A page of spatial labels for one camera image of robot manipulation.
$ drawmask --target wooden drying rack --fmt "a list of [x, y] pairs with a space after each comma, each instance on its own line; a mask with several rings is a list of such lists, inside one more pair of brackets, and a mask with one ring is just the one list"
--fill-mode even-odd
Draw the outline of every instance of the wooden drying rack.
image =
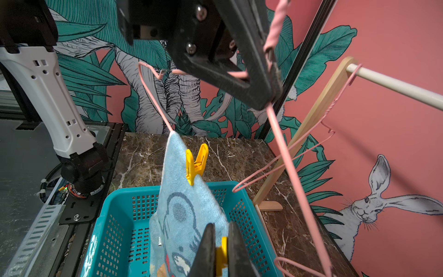
[[[342, 62], [332, 75], [331, 79], [326, 84], [322, 93], [318, 97], [317, 101], [307, 114], [305, 120], [300, 125], [300, 128], [297, 130], [294, 137], [289, 142], [288, 146], [293, 145], [301, 136], [303, 136], [304, 133], [309, 131], [309, 129], [311, 129], [320, 120], [320, 118], [326, 112], [327, 108], [331, 105], [332, 101], [337, 97], [337, 94], [345, 85], [349, 76], [357, 68], [357, 64], [357, 60], [353, 57], [346, 57], [342, 60]], [[441, 94], [425, 90], [421, 87], [408, 84], [406, 82], [394, 79], [392, 77], [366, 69], [364, 67], [361, 67], [356, 75], [443, 111], [443, 95]], [[303, 141], [299, 142], [296, 146], [289, 150], [292, 158], [296, 155], [302, 145]], [[274, 165], [274, 168], [282, 164], [283, 160], [280, 158]], [[263, 200], [266, 198], [266, 195], [268, 195], [274, 183], [283, 173], [284, 169], [285, 168], [282, 167], [271, 173], [264, 181], [257, 195], [254, 197], [253, 204], [258, 205], [261, 211], [280, 211], [283, 209], [280, 203], [276, 201]]]
[[[340, 65], [335, 70], [329, 82], [326, 84], [322, 93], [318, 97], [315, 104], [312, 106], [311, 110], [307, 114], [305, 120], [300, 125], [299, 129], [292, 137], [288, 144], [288, 147], [293, 145], [303, 134], [305, 134], [309, 129], [311, 129], [323, 116], [327, 108], [331, 105], [332, 101], [337, 97], [346, 81], [348, 80], [351, 73], [347, 72], [346, 69], [350, 64], [358, 64], [357, 60], [353, 57], [347, 57], [342, 60]], [[302, 147], [303, 140], [289, 150], [291, 158], [295, 157], [298, 150]], [[280, 158], [274, 165], [274, 168], [283, 164], [283, 160]], [[285, 170], [285, 167], [276, 170], [271, 173], [264, 181], [257, 195], [253, 199], [253, 204], [258, 205], [261, 211], [281, 211], [283, 207], [277, 201], [264, 201], [272, 186], [278, 180], [280, 175]]]

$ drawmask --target wooden base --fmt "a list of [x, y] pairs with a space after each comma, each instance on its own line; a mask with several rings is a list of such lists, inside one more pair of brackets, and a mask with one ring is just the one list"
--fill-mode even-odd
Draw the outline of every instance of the wooden base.
[[277, 201], [262, 201], [258, 208], [261, 211], [281, 211], [283, 210], [283, 206]]

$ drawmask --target gray floor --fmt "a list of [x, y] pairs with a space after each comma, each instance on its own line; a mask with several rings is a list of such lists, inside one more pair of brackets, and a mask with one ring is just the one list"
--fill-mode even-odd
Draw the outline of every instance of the gray floor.
[[[44, 124], [15, 130], [21, 121], [0, 120], [0, 276], [42, 207], [40, 180], [58, 163]], [[109, 127], [90, 128], [103, 142]]]

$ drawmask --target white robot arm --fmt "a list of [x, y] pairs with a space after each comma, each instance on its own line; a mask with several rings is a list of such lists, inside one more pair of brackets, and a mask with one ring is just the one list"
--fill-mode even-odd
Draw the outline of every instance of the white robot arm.
[[54, 19], [44, 0], [6, 2], [1, 7], [6, 16], [0, 16], [0, 63], [45, 123], [62, 176], [77, 192], [96, 191], [108, 156], [86, 128], [63, 81], [53, 49], [58, 38]]

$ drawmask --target white wooden rod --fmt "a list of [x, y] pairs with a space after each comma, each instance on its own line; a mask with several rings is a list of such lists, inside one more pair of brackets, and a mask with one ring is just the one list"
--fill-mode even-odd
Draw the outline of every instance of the white wooden rod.
[[[357, 65], [352, 63], [346, 68], [346, 71], [354, 72], [356, 68]], [[358, 70], [357, 76], [443, 111], [443, 95], [422, 89], [421, 87], [408, 84], [364, 67], [361, 67]]]

